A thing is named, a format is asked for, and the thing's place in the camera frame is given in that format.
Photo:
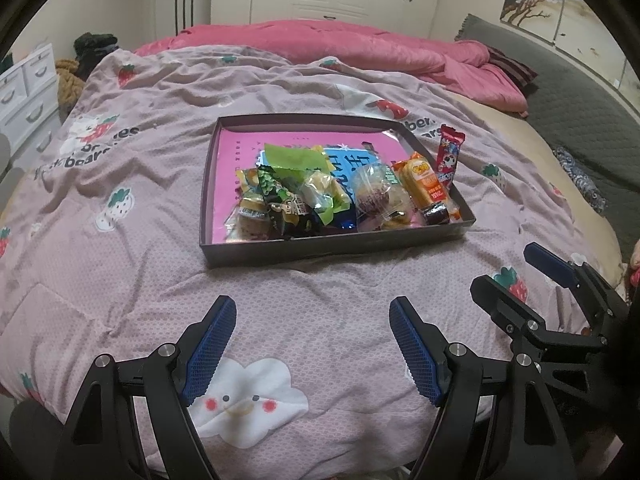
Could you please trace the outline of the clear biscuit pack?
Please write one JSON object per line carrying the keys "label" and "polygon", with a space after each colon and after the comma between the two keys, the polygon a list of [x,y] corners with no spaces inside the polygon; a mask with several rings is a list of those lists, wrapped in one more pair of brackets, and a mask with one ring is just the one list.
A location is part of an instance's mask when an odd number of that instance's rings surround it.
{"label": "clear biscuit pack", "polygon": [[388,203],[383,207],[383,230],[403,229],[410,226],[414,206],[409,193],[402,185],[393,185],[387,192]]}

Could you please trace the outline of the red long snack pack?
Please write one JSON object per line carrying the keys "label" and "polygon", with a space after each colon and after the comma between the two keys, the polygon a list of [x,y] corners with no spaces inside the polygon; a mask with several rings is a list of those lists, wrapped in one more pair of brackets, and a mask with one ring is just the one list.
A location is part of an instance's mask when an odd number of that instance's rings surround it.
{"label": "red long snack pack", "polygon": [[439,128],[440,141],[436,157],[436,168],[439,182],[449,190],[454,183],[454,175],[457,171],[458,158],[465,134],[447,125]]}

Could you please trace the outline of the green snack pack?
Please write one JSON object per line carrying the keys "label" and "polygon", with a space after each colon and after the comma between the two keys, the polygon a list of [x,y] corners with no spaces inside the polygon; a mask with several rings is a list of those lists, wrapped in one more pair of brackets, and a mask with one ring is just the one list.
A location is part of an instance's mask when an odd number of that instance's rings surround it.
{"label": "green snack pack", "polygon": [[[266,144],[264,156],[267,166],[274,170],[276,177],[298,195],[300,195],[300,185],[307,174],[314,170],[330,174],[332,169],[326,156],[312,148],[286,148],[285,146]],[[326,216],[318,216],[318,218],[325,226],[333,219],[326,218]]]}

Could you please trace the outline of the dark clothes pile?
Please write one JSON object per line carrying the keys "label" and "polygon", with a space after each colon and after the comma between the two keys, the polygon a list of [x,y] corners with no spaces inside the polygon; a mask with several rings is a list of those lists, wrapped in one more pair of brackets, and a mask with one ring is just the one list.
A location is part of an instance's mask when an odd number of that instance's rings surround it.
{"label": "dark clothes pile", "polygon": [[74,40],[76,61],[79,64],[98,64],[102,58],[118,49],[118,39],[112,34],[85,32]]}

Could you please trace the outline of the grey padded headboard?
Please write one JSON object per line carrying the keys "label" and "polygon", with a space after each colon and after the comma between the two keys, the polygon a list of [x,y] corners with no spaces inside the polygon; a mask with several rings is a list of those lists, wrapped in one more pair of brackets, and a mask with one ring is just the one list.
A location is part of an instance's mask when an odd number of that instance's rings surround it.
{"label": "grey padded headboard", "polygon": [[639,123],[608,90],[551,50],[470,14],[457,38],[476,40],[537,73],[523,93],[528,122],[565,148],[597,185],[625,260],[639,239]]}

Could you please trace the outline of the small clear cookie pack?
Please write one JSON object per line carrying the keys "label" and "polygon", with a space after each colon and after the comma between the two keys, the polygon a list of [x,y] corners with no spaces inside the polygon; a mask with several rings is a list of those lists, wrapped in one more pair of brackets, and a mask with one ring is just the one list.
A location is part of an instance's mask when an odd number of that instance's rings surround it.
{"label": "small clear cookie pack", "polygon": [[226,222],[226,242],[254,242],[268,240],[271,221],[264,200],[250,194],[240,199]]}

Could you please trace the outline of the dark shallow cardboard tray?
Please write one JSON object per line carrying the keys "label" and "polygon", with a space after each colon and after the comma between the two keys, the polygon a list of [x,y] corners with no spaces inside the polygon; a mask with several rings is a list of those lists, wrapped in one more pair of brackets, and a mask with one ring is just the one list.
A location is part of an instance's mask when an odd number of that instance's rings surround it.
{"label": "dark shallow cardboard tray", "polygon": [[218,119],[202,191],[209,266],[363,254],[462,236],[474,214],[426,186],[433,156],[400,122],[262,114]]}

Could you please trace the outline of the clear candy pack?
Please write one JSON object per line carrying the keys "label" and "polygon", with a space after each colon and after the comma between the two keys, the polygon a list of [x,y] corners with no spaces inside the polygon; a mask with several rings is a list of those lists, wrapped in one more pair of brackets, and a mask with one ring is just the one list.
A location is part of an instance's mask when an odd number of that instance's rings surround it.
{"label": "clear candy pack", "polygon": [[350,183],[362,229],[381,229],[383,207],[388,203],[387,192],[393,185],[399,185],[393,170],[385,164],[364,166],[355,172]]}

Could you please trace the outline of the yellow pastry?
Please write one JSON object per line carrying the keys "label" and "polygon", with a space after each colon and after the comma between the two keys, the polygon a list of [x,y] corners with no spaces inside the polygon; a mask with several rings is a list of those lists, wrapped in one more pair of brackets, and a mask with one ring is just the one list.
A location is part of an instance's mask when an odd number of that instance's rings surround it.
{"label": "yellow pastry", "polygon": [[300,185],[299,194],[319,217],[333,218],[349,210],[352,201],[341,183],[332,174],[320,170],[311,171]]}

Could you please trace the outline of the dark striped pillow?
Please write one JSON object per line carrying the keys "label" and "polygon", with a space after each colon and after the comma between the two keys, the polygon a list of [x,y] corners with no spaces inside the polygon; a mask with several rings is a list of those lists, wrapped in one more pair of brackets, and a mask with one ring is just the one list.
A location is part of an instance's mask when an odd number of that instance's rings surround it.
{"label": "dark striped pillow", "polygon": [[489,63],[500,68],[521,91],[538,77],[538,74],[532,68],[514,60],[514,58],[510,58],[502,51],[493,47],[488,47],[487,50],[489,52]]}

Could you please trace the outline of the orange rice cracker pack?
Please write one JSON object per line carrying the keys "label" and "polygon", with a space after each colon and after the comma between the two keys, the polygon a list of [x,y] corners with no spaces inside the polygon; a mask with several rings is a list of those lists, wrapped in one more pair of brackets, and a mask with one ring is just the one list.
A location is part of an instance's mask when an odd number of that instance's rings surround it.
{"label": "orange rice cracker pack", "polygon": [[393,170],[420,214],[423,208],[431,204],[445,202],[450,213],[449,223],[462,220],[459,206],[439,182],[435,170],[423,155],[414,152],[409,158],[395,162]]}

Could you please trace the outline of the pink quilt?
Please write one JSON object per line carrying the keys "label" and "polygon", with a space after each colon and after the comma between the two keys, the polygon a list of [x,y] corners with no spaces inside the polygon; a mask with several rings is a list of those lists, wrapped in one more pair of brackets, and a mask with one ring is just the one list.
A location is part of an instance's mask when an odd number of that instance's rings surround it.
{"label": "pink quilt", "polygon": [[145,44],[136,53],[151,55],[214,44],[263,50],[294,64],[338,58],[360,70],[406,73],[434,82],[502,112],[528,112],[523,91],[502,68],[490,62],[489,48],[475,40],[429,40],[341,21],[281,20],[196,25],[176,36]]}

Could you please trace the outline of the pink blue children's book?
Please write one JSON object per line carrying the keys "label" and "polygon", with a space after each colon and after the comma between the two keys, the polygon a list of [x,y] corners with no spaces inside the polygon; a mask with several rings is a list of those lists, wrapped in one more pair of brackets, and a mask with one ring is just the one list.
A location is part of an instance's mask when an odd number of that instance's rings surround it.
{"label": "pink blue children's book", "polygon": [[390,166],[408,157],[400,136],[390,130],[372,132],[250,129],[221,127],[212,139],[207,168],[205,207],[206,244],[231,242],[231,217],[245,194],[255,194],[254,172],[261,166],[276,170],[277,178],[297,191],[314,172],[330,174],[345,193],[352,194],[352,175],[373,164]]}

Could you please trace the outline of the blue Oreo pack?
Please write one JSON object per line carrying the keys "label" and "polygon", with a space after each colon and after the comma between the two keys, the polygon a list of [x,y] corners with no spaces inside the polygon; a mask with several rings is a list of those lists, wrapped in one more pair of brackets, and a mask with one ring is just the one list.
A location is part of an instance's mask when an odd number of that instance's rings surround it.
{"label": "blue Oreo pack", "polygon": [[332,221],[326,226],[328,229],[340,231],[356,231],[359,212],[354,201],[354,192],[350,179],[361,167],[379,164],[380,156],[375,151],[366,148],[351,148],[341,145],[315,145],[313,150],[321,152],[331,165],[333,179],[341,185],[344,195],[348,196],[348,202],[342,198],[336,198],[334,203],[341,203],[334,210]]}

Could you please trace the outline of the dark round snack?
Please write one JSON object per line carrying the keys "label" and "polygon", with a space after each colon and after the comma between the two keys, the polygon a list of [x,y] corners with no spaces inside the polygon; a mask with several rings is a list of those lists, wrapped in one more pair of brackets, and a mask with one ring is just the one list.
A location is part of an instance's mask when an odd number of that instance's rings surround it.
{"label": "dark round snack", "polygon": [[450,213],[445,202],[437,202],[421,210],[428,226],[440,226],[450,222]]}

